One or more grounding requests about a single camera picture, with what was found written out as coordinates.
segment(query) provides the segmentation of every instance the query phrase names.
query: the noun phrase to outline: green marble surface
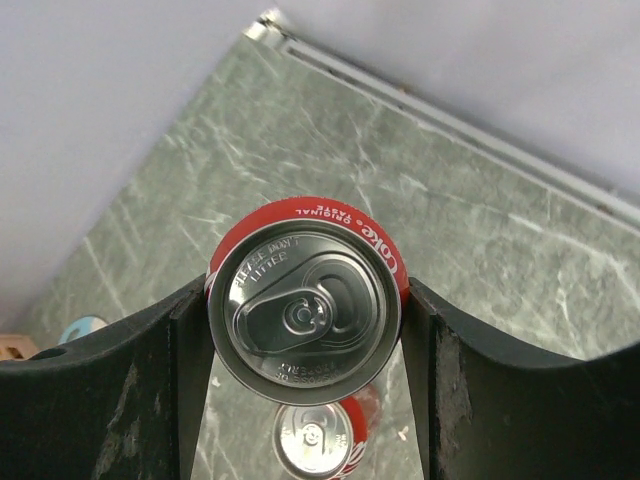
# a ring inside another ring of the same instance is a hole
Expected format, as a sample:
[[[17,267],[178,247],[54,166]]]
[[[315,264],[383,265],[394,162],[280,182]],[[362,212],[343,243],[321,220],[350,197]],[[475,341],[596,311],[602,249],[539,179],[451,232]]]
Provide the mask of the green marble surface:
[[[244,38],[23,330],[48,347],[80,316],[113,322],[155,303],[203,273],[245,214],[302,194],[363,209],[411,275],[516,337],[579,358],[640,339],[635,235]],[[399,349],[376,385],[384,418],[351,478],[422,478]],[[287,478],[274,412],[215,362],[193,478]]]

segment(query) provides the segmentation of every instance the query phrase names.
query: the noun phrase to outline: soda can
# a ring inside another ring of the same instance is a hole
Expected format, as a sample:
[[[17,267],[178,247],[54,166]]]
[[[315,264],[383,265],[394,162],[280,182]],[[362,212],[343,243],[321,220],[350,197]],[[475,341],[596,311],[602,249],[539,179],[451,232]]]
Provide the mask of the soda can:
[[[274,422],[274,452],[294,478],[345,478],[364,458],[380,413],[380,400],[372,385],[328,405],[283,405]]]
[[[336,200],[294,197],[235,225],[205,281],[218,358],[254,392],[288,405],[336,402],[388,361],[409,294],[389,236]]]

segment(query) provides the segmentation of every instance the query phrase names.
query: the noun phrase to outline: silver can top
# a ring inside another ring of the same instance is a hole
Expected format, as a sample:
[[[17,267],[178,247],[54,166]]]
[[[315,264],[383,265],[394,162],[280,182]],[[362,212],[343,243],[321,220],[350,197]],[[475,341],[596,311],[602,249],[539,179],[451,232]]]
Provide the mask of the silver can top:
[[[353,448],[349,416],[339,403],[281,407],[275,419],[274,450],[294,477],[328,479],[338,474]]]
[[[319,232],[270,236],[232,274],[228,337],[264,378],[295,388],[334,384],[375,351],[387,302],[371,263]]]

